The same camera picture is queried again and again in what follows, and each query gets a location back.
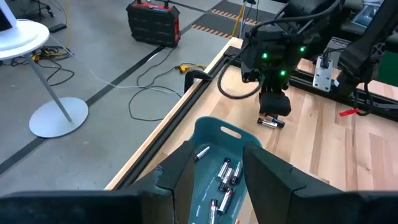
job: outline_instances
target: yellow cable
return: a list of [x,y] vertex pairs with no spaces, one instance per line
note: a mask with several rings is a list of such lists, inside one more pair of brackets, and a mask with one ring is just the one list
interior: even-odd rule
[[242,18],[243,9],[244,9],[244,4],[242,5],[241,11],[239,12],[238,18],[236,19],[236,22],[235,22],[234,30],[232,31],[233,37],[235,36],[236,29],[238,28],[239,20]]

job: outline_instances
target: teal plastic tray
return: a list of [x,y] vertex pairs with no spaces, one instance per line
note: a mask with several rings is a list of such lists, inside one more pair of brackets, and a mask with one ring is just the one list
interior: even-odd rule
[[[216,178],[224,158],[230,158],[230,167],[235,168],[236,164],[242,161],[243,146],[247,142],[252,141],[258,146],[261,146],[261,143],[252,134],[212,117],[202,117],[196,121],[190,140],[194,145],[195,153],[210,146],[208,154],[195,163],[195,186],[189,218],[189,224],[206,224],[210,200],[217,199],[220,205],[224,197],[224,193],[218,190],[220,180]],[[229,185],[234,189],[231,203],[224,215],[217,214],[216,223],[234,224],[247,192],[243,172],[240,178],[238,185]]]

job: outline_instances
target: white round table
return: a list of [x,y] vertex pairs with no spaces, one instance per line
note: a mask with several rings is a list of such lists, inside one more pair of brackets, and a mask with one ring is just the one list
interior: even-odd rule
[[53,98],[37,109],[29,121],[30,131],[43,138],[68,134],[79,128],[88,116],[88,106],[83,100],[56,96],[39,66],[30,56],[31,52],[41,47],[49,37],[47,27],[33,21],[17,21],[14,29],[0,32],[0,60],[23,55]]

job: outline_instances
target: red label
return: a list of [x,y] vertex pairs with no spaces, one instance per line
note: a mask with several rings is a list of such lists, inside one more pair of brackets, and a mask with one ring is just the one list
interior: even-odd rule
[[148,7],[150,9],[165,9],[166,11],[170,11],[170,7],[165,8],[164,6],[148,3],[148,2],[142,2],[140,4],[135,3],[134,6],[142,6],[142,7]]
[[355,109],[346,110],[344,112],[340,112],[339,115],[340,116],[348,116],[348,115],[351,115],[351,114],[355,114],[357,112],[359,112],[359,109],[355,108]]

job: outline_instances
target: red and black battery pack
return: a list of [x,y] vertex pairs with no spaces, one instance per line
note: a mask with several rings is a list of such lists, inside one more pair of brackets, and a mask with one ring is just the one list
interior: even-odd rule
[[139,42],[176,47],[180,38],[180,11],[166,0],[163,6],[136,0],[127,7],[131,36]]

